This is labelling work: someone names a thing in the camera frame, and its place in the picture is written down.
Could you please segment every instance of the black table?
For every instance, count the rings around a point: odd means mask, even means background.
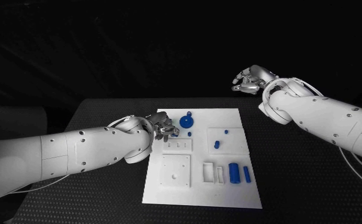
[[[238,108],[262,210],[143,204],[148,159],[122,160],[30,192],[13,223],[362,223],[362,181],[336,146],[294,123],[275,123],[259,103],[256,97],[88,99],[66,131],[106,126],[157,108]]]

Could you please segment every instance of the cable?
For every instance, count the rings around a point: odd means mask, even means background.
[[[59,180],[53,181],[53,182],[52,182],[50,184],[47,184],[46,186],[42,186],[42,187],[39,187],[39,188],[36,188],[36,189],[31,189],[31,190],[11,192],[10,194],[27,193],[27,192],[36,191],[36,190],[39,190],[39,189],[43,189],[44,187],[47,187],[47,186],[53,185],[56,182],[59,182],[63,178],[60,178]]]
[[[305,84],[305,85],[308,86],[308,88],[317,93],[318,96],[323,96],[323,94],[320,93],[320,91],[318,91],[307,82],[304,82],[303,80],[300,80],[300,81],[301,81],[303,84]],[[339,151],[340,151],[340,153],[342,153],[342,156],[343,156],[343,158],[344,158],[344,161],[346,161],[346,163],[347,163],[347,165],[349,165],[352,171],[355,172],[356,176],[362,179],[360,174],[359,174],[357,171],[353,169],[353,166],[352,166],[352,164],[349,163],[347,158],[344,157],[344,154],[343,154],[343,151],[342,151],[342,148],[340,148],[340,147],[339,147]],[[359,164],[362,165],[362,161],[360,161],[359,158],[356,157],[356,154],[355,154],[353,152],[350,152],[350,153],[352,153],[355,159],[357,160]]]
[[[347,165],[349,165],[352,171],[355,172],[356,176],[362,179],[362,176],[359,175],[359,173],[357,173],[356,170],[353,169],[353,166],[350,165],[350,163],[349,163],[349,161],[347,161],[347,158],[344,157],[344,154],[343,154],[343,151],[342,151],[342,148],[340,148],[340,147],[339,147],[339,151],[340,151],[340,153],[342,153],[342,156],[343,156],[343,158],[344,158],[344,161],[346,161],[346,163],[347,163]]]

